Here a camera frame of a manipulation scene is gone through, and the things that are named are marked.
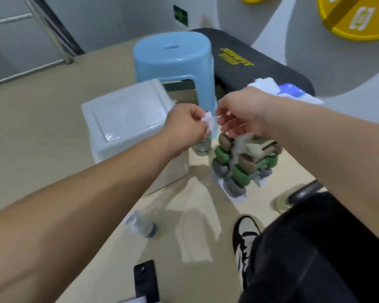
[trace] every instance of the forearm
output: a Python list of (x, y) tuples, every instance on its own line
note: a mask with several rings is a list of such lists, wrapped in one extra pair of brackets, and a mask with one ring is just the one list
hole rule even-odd
[(272, 97), (268, 134), (379, 237), (379, 124)]
[(1, 211), (0, 298), (54, 302), (172, 159), (168, 143), (157, 134)]

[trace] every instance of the pants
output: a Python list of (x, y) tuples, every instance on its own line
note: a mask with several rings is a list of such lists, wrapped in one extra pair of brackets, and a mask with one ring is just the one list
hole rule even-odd
[(330, 193), (295, 205), (253, 243), (248, 302), (379, 302), (379, 239)]

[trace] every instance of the white plastic box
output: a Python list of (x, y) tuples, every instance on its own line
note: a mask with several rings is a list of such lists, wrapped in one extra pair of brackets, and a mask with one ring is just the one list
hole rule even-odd
[[(160, 132), (173, 106), (174, 102), (157, 79), (82, 104), (94, 162), (102, 162)], [(167, 165), (145, 195), (187, 174), (188, 151), (185, 151)]]

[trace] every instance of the black and white sneaker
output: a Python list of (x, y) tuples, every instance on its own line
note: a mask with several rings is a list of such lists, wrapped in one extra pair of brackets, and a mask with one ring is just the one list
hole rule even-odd
[(247, 287), (246, 269), (248, 267), (251, 246), (259, 235), (260, 230), (250, 216), (242, 216), (234, 225), (233, 251), (243, 290)]

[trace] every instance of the beige floor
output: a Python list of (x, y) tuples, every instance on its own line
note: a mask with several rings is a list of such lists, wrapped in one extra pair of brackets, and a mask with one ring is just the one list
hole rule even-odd
[[(134, 44), (0, 85), (0, 209), (93, 164), (80, 106), (134, 83)], [(159, 226), (155, 238), (120, 225), (59, 302), (132, 297), (133, 266), (149, 259), (156, 261), (165, 302), (236, 302), (240, 284), (231, 247), (236, 219), (251, 214), (263, 228), (278, 216), (270, 202), (312, 176), (284, 153), (267, 185), (250, 185), (247, 200), (233, 205), (210, 177), (212, 156), (191, 152), (188, 177), (138, 202)]]

